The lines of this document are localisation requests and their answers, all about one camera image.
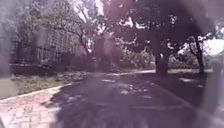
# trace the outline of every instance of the branch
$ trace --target branch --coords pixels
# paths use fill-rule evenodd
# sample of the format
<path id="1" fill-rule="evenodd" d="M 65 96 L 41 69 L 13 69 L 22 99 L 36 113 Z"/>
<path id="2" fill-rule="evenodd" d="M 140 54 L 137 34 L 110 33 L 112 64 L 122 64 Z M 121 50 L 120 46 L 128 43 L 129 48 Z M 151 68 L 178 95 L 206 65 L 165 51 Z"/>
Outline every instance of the branch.
<path id="1" fill-rule="evenodd" d="M 74 34 L 74 35 L 80 36 L 79 33 L 74 32 L 74 31 L 72 31 L 72 30 L 67 30 L 67 29 L 65 29 L 64 27 L 53 27 L 53 26 L 52 26 L 51 28 L 52 28 L 52 29 L 55 29 L 55 30 L 62 30 L 62 31 L 69 32 L 69 33 L 72 33 L 72 34 Z"/>
<path id="2" fill-rule="evenodd" d="M 51 16 L 46 16 L 45 15 L 45 16 L 42 16 L 42 19 L 55 21 L 55 19 L 59 20 L 59 19 L 61 19 L 61 17 L 59 17 L 59 16 L 51 17 Z M 78 20 L 73 20 L 73 19 L 70 19 L 70 18 L 65 18 L 65 19 L 61 19 L 61 20 L 65 20 L 66 22 L 75 22 L 76 24 L 83 24 L 83 22 L 80 22 Z"/>
<path id="3" fill-rule="evenodd" d="M 130 18 L 131 18 L 131 22 L 132 22 L 134 28 L 137 28 L 137 27 L 136 27 L 136 22 L 135 22 L 134 18 L 133 18 L 132 16 L 130 16 Z"/>
<path id="4" fill-rule="evenodd" d="M 75 3 L 76 5 L 74 5 L 74 6 L 76 6 L 76 8 L 78 9 L 78 11 L 80 11 L 81 13 L 82 13 L 82 15 L 84 16 L 84 18 L 85 18 L 85 21 L 87 22 L 87 20 L 88 20 L 88 18 L 87 18 L 87 16 L 86 16 L 86 14 L 85 14 L 85 12 L 84 12 L 84 9 L 78 4 L 78 3 Z"/>
<path id="5" fill-rule="evenodd" d="M 194 50 L 192 49 L 191 47 L 191 43 L 188 43 L 188 46 L 190 48 L 190 52 L 194 55 L 194 56 L 197 56 L 197 54 L 194 52 Z"/>

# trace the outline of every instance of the tree trunk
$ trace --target tree trunk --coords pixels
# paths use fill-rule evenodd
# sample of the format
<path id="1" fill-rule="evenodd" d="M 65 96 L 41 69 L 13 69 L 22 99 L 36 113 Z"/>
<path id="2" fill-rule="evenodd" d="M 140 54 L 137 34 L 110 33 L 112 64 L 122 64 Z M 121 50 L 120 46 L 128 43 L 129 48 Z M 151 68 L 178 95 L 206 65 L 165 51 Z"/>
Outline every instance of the tree trunk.
<path id="1" fill-rule="evenodd" d="M 94 43 L 93 54 L 96 59 L 96 69 L 106 71 L 110 67 L 107 65 L 109 61 L 104 51 L 104 41 L 105 39 L 103 36 L 99 36 L 97 38 L 96 42 Z"/>
<path id="2" fill-rule="evenodd" d="M 199 73 L 204 74 L 203 51 L 202 48 L 200 47 L 200 42 L 198 41 L 197 38 L 196 38 L 196 48 L 197 48 L 196 58 L 199 65 Z"/>
<path id="3" fill-rule="evenodd" d="M 198 65 L 199 65 L 199 74 L 204 74 L 205 73 L 205 71 L 204 71 L 205 67 L 204 67 L 202 56 L 198 56 L 197 61 L 198 61 Z"/>
<path id="4" fill-rule="evenodd" d="M 160 54 L 157 54 L 157 55 L 155 55 L 155 58 L 156 58 L 156 74 L 167 75 L 168 74 L 169 56 L 164 55 L 162 57 Z"/>
<path id="5" fill-rule="evenodd" d="M 83 41 L 83 35 L 79 36 L 79 43 L 81 44 L 81 46 L 84 48 L 85 52 L 86 52 L 86 56 L 87 56 L 87 62 L 88 62 L 88 67 L 87 70 L 89 71 L 93 71 L 94 69 L 94 60 L 93 60 L 93 56 L 92 54 L 89 52 L 85 42 Z"/>

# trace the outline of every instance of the brick paving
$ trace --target brick paving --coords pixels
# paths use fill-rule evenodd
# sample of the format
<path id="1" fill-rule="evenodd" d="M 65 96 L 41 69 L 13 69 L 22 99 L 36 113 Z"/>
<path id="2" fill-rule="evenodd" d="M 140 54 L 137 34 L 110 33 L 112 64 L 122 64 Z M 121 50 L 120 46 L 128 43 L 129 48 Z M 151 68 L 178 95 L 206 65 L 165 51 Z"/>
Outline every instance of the brick paving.
<path id="1" fill-rule="evenodd" d="M 59 107 L 46 108 L 41 103 L 49 101 L 59 87 L 34 92 L 0 101 L 0 117 L 5 128 L 48 128 Z"/>

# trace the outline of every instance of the grass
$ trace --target grass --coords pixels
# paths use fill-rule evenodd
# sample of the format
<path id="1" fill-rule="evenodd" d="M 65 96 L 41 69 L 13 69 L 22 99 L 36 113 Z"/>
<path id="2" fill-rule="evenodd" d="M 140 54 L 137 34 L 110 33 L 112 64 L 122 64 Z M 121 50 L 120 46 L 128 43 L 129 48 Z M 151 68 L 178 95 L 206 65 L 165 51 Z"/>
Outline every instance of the grass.
<path id="1" fill-rule="evenodd" d="M 85 79 L 86 76 L 87 73 L 84 72 L 69 72 L 54 76 L 16 75 L 12 76 L 11 80 L 16 84 L 19 95 L 21 95 L 47 88 L 73 84 L 74 82 Z"/>

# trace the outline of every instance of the sky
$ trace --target sky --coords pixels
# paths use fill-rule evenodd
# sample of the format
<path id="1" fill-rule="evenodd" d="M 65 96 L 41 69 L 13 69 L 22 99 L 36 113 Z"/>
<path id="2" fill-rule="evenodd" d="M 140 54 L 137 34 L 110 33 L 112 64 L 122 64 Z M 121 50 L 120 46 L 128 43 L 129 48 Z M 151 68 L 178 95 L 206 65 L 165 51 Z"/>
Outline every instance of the sky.
<path id="1" fill-rule="evenodd" d="M 98 8 L 98 12 L 103 15 L 103 6 L 102 6 L 102 3 L 100 2 L 100 0 L 95 0 L 96 2 L 96 6 Z"/>
<path id="2" fill-rule="evenodd" d="M 205 41 L 205 46 L 209 47 L 209 49 L 207 49 L 207 52 L 209 53 L 209 55 L 216 55 L 220 53 L 221 51 L 223 51 L 224 40 L 218 40 L 218 39 L 208 40 L 208 41 Z"/>

